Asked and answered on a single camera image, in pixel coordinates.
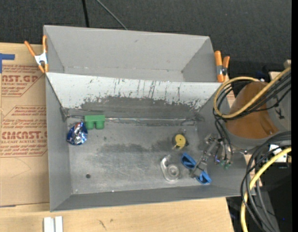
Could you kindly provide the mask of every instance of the yellow round object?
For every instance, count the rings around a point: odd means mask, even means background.
[[[183,148],[186,144],[186,138],[182,134],[177,134],[174,137],[176,147]]]

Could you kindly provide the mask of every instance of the blue foil wrapper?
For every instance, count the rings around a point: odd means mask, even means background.
[[[87,140],[87,129],[83,122],[75,124],[67,134],[67,142],[81,145]]]

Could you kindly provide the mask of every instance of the wooden table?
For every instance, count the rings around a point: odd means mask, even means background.
[[[0,43],[0,53],[16,48],[25,49],[22,44]],[[226,198],[211,198],[53,213],[49,203],[0,207],[0,232],[42,232],[43,218],[56,216],[63,216],[64,232],[234,231]]]

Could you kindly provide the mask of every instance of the bin floor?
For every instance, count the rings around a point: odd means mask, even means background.
[[[69,129],[78,119],[69,118]],[[189,145],[174,149],[173,136],[185,130]],[[70,168],[74,194],[123,190],[158,189],[199,185],[188,176],[180,156],[188,151],[200,156],[199,136],[194,122],[181,126],[148,126],[135,123],[105,122],[102,130],[89,130],[82,145],[70,145]],[[161,159],[171,154],[182,176],[175,182],[164,178]]]

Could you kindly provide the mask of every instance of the cardboard box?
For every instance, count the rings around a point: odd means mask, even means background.
[[[33,45],[37,54],[40,45]],[[49,201],[45,76],[24,44],[0,43],[0,206]]]

